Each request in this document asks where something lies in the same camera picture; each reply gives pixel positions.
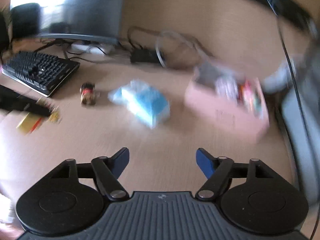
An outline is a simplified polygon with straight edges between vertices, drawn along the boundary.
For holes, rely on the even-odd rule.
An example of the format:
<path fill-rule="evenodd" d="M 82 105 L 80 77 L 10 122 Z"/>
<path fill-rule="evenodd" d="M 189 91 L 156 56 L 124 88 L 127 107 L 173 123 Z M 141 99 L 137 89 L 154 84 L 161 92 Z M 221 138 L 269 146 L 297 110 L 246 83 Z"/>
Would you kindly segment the pink storage box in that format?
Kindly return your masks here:
<path fill-rule="evenodd" d="M 259 141 L 270 126 L 259 79 L 217 62 L 204 62 L 195 68 L 184 103 L 214 126 L 253 142 Z"/>

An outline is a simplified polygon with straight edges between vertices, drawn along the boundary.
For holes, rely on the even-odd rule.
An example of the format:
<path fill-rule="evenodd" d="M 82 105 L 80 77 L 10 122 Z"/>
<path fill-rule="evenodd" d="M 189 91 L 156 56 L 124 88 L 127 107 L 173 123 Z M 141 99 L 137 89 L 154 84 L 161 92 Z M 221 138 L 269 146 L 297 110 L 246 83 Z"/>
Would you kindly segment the blue tissue pack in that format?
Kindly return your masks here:
<path fill-rule="evenodd" d="M 109 92 L 108 99 L 125 106 L 151 129 L 170 118 L 170 103 L 166 97 L 158 89 L 139 79 L 131 80 Z"/>

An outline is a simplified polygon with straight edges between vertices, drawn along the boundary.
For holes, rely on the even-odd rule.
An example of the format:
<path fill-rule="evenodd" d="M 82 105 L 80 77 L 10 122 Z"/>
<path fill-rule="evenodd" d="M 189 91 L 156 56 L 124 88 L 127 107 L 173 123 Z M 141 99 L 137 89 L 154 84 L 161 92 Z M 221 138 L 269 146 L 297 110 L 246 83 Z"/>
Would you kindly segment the computer tower case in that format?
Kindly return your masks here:
<path fill-rule="evenodd" d="M 280 105 L 295 160 L 298 187 L 309 205 L 319 201 L 319 49 L 302 61 L 296 75 L 301 107 L 295 90 Z"/>

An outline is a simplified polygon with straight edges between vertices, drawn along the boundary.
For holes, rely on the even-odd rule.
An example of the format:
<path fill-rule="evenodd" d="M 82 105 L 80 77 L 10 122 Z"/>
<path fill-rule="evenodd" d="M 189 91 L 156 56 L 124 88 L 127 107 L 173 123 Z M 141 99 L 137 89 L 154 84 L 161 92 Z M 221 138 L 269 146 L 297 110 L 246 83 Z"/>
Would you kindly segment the dark computer monitor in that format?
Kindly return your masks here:
<path fill-rule="evenodd" d="M 117 44 L 124 0 L 10 0 L 12 38 Z"/>

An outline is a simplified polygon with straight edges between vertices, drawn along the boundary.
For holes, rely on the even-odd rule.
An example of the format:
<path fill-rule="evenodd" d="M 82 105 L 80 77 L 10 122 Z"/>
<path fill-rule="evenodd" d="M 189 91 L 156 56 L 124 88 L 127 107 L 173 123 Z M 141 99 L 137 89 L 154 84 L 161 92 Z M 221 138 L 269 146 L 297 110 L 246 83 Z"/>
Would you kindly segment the white power strip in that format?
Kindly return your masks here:
<path fill-rule="evenodd" d="M 71 45 L 71 50 L 76 53 L 108 55 L 110 52 L 114 51 L 114 45 L 74 43 Z"/>

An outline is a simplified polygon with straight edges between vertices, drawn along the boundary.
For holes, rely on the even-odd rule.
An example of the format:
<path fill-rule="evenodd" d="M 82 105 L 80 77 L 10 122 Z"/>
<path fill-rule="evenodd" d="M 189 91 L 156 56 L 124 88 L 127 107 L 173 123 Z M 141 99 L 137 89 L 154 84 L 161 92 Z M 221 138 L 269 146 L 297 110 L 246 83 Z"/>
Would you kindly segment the black keyboard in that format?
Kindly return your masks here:
<path fill-rule="evenodd" d="M 50 97 L 79 67 L 80 63 L 55 55 L 20 51 L 3 64 L 2 73 Z"/>

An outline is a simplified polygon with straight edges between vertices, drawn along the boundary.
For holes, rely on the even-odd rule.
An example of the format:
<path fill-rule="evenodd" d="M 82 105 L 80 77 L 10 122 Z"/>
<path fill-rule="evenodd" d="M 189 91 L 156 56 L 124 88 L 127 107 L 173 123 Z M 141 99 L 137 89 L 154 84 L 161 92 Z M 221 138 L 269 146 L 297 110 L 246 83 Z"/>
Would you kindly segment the small brown red figurine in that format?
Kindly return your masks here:
<path fill-rule="evenodd" d="M 80 87 L 80 101 L 84 106 L 93 106 L 96 104 L 100 93 L 95 90 L 95 84 L 91 82 L 83 83 Z"/>

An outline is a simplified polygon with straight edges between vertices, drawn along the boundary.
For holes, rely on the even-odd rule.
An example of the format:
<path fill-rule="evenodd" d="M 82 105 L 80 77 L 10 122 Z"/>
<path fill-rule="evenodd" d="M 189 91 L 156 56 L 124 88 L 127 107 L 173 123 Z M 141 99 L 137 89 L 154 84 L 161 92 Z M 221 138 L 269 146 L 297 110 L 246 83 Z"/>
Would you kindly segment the black power adapter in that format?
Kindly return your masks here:
<path fill-rule="evenodd" d="M 160 64 L 156 51 L 149 49 L 134 49 L 130 55 L 130 62 Z"/>

